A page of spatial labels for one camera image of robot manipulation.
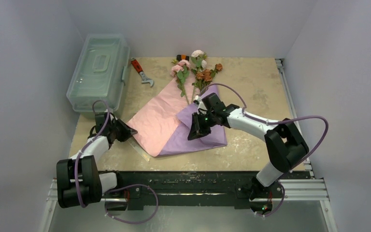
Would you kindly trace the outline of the pink purple wrapping paper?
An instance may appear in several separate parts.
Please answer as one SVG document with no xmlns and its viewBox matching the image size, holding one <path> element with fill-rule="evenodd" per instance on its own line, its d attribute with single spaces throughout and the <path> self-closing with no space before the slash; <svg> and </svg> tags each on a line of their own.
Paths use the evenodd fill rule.
<svg viewBox="0 0 371 232">
<path fill-rule="evenodd" d="M 152 157 L 178 155 L 226 146 L 225 130 L 221 126 L 211 128 L 205 137 L 187 139 L 191 129 L 191 115 L 196 112 L 194 104 L 187 104 L 180 96 L 175 79 L 153 97 L 129 121 L 137 131 L 138 144 Z"/>
</svg>

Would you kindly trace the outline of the white and orange rose stems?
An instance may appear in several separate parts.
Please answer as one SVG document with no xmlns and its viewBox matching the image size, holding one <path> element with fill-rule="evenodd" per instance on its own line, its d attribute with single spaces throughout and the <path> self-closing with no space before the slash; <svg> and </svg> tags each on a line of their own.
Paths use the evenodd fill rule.
<svg viewBox="0 0 371 232">
<path fill-rule="evenodd" d="M 195 81 L 192 83 L 193 86 L 193 98 L 197 93 L 204 93 L 205 88 L 213 81 L 214 77 L 223 70 L 221 63 L 215 64 L 213 69 L 207 69 L 207 54 L 201 50 L 195 50 L 190 56 L 190 61 L 194 65 L 191 69 L 195 76 Z"/>
</svg>

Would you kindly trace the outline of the pink rose stem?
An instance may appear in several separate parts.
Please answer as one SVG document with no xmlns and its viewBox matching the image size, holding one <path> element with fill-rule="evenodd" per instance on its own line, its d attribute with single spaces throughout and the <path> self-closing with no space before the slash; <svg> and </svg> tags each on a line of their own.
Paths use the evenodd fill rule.
<svg viewBox="0 0 371 232">
<path fill-rule="evenodd" d="M 180 89 L 182 98 L 185 98 L 187 104 L 190 104 L 186 94 L 185 83 L 190 73 L 190 63 L 186 59 L 174 60 L 174 66 L 171 68 L 170 75 L 176 79 L 177 87 Z"/>
</svg>

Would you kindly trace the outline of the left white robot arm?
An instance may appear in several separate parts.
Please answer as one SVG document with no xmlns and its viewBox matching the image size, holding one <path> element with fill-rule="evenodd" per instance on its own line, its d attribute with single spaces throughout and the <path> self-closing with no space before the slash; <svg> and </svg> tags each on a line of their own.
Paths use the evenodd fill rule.
<svg viewBox="0 0 371 232">
<path fill-rule="evenodd" d="M 118 171 L 100 171 L 96 162 L 115 141 L 125 142 L 138 132 L 112 113 L 95 115 L 86 144 L 75 155 L 56 164 L 57 201 L 61 208 L 100 202 L 105 193 L 123 195 L 125 185 Z"/>
</svg>

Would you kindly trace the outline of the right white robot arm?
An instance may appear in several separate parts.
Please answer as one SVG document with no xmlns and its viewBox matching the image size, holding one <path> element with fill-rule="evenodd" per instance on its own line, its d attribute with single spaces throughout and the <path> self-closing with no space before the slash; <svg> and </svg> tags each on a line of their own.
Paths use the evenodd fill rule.
<svg viewBox="0 0 371 232">
<path fill-rule="evenodd" d="M 269 195 L 271 185 L 291 171 L 309 152 L 303 136 L 290 119 L 276 121 L 257 117 L 235 104 L 225 105 L 217 94 L 196 96 L 187 139 L 209 135 L 214 126 L 244 131 L 265 142 L 269 162 L 252 179 L 250 199 Z"/>
</svg>

